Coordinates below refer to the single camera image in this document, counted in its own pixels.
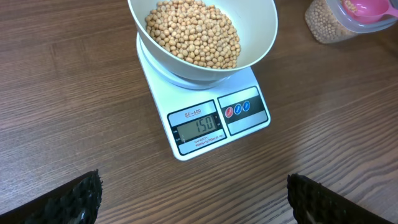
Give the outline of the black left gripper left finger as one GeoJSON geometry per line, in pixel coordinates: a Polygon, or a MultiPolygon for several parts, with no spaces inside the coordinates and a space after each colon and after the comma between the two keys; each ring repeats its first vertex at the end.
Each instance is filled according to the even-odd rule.
{"type": "Polygon", "coordinates": [[[1,215],[1,223],[94,224],[102,201],[103,181],[89,171],[1,215]]]}

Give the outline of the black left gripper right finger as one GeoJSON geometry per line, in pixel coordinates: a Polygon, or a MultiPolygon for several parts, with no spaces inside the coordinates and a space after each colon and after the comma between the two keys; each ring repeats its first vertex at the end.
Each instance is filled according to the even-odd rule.
{"type": "Polygon", "coordinates": [[[304,175],[288,175],[287,190],[298,224],[392,224],[304,175]]]}

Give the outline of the pink plastic measuring scoop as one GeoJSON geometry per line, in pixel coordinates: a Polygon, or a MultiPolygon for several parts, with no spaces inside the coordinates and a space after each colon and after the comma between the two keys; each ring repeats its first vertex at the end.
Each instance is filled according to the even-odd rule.
{"type": "Polygon", "coordinates": [[[342,5],[349,16],[363,24],[378,22],[384,16],[397,18],[390,0],[343,0],[342,5]]]}

